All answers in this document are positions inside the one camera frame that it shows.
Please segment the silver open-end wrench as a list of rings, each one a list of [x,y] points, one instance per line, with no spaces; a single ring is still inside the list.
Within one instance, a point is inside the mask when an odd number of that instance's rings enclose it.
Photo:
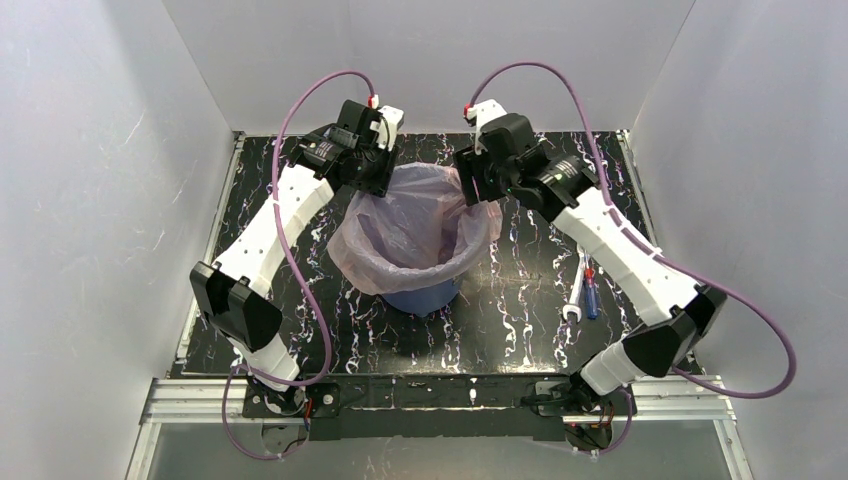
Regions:
[[[581,295],[584,287],[584,279],[588,268],[588,260],[585,249],[577,246],[578,264],[574,275],[573,285],[566,304],[562,308],[563,319],[569,322],[580,323],[583,318],[581,307]]]

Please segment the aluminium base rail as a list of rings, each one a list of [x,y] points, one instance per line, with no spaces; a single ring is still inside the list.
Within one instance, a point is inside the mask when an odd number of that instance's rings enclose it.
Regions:
[[[128,477],[149,475],[166,424],[296,426],[313,441],[530,437],[596,455],[618,445],[636,422],[683,421],[711,423],[730,476],[749,479],[735,411],[718,393],[720,383],[717,376],[649,377],[584,407],[567,399],[565,379],[551,374],[338,374],[288,400],[239,378],[155,380]]]

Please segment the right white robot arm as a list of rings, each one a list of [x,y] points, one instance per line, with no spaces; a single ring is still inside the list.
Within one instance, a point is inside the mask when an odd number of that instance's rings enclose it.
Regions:
[[[454,155],[468,205],[510,196],[572,238],[624,290],[640,326],[568,380],[569,397],[596,400],[645,376],[663,377],[709,329],[726,294],[660,263],[643,235],[606,204],[600,178],[575,156],[549,156],[528,118],[487,102],[468,109],[474,143]]]

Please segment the blue plastic trash bin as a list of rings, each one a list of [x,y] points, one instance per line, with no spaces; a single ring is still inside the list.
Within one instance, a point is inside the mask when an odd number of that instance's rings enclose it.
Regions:
[[[460,285],[461,280],[454,278],[430,287],[382,294],[381,297],[399,311],[424,317],[452,302],[460,291]]]

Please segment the blue handled screwdriver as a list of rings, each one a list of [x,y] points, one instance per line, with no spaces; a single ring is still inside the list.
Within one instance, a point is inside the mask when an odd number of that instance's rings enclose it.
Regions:
[[[596,292],[587,292],[585,289],[586,316],[595,320],[600,315],[600,298],[598,288]]]

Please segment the pink plastic trash bag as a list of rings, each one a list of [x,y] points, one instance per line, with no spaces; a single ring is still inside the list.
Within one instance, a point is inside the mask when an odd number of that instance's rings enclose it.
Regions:
[[[365,294],[414,291],[474,268],[502,222],[497,202],[467,205],[455,169],[410,163],[394,170],[385,196],[353,195],[327,251]]]

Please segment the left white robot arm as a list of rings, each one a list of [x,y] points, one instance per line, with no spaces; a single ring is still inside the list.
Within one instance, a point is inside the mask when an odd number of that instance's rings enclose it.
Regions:
[[[282,313],[267,298],[297,238],[348,187],[386,195],[405,114],[392,106],[344,102],[337,120],[296,139],[281,157],[270,195],[234,243],[213,262],[199,261],[189,278],[203,318],[241,354],[247,370],[276,392],[304,386],[300,367],[280,335]]]

